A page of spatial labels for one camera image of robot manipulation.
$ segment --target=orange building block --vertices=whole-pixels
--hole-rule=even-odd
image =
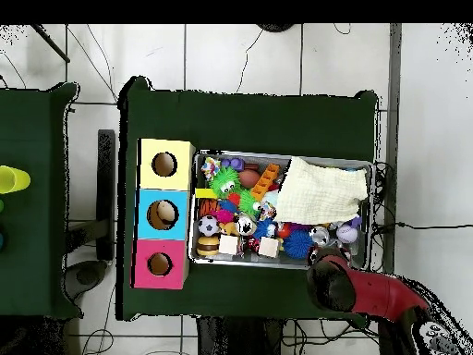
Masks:
[[[253,196],[258,202],[262,200],[264,194],[268,191],[268,188],[273,184],[278,171],[279,165],[269,164],[256,185],[251,189],[251,196]]]

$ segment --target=dark green table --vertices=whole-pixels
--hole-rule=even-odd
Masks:
[[[0,165],[27,171],[26,190],[0,195],[0,314],[74,317],[61,289],[66,254],[65,112],[77,85],[0,89]]]
[[[372,161],[374,92],[355,98],[151,91],[132,78],[120,93],[116,314],[352,318],[316,309],[305,271],[192,264],[182,290],[129,286],[137,139],[190,141],[196,149]]]

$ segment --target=blue box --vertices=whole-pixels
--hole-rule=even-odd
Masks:
[[[187,240],[188,198],[189,192],[183,190],[139,190],[138,238]],[[167,230],[152,227],[147,218],[150,205],[161,200],[168,200],[177,208],[177,221]]]

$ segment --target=yellow cup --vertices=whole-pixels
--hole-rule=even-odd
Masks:
[[[0,194],[24,190],[30,185],[30,175],[13,167],[0,166]]]

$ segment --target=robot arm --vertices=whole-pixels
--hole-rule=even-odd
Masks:
[[[312,302],[386,321],[396,355],[473,355],[471,337],[419,282],[350,268],[336,249],[309,257],[309,264]]]

